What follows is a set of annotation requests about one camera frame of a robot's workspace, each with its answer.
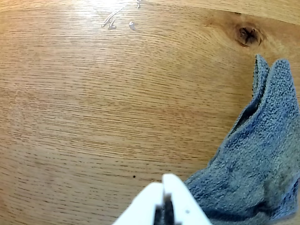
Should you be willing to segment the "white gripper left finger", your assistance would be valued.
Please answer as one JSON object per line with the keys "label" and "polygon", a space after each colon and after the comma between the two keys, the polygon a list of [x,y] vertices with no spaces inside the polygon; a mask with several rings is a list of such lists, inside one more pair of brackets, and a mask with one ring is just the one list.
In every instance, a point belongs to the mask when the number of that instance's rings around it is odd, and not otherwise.
{"label": "white gripper left finger", "polygon": [[153,225],[157,207],[163,205],[164,186],[153,182],[131,202],[113,225]]}

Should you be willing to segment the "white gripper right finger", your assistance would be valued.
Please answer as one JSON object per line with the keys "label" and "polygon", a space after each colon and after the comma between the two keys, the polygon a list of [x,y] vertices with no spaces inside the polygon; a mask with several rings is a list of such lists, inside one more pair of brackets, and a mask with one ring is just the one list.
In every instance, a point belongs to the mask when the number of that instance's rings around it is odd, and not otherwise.
{"label": "white gripper right finger", "polygon": [[174,174],[162,176],[166,225],[211,225],[183,181]]}

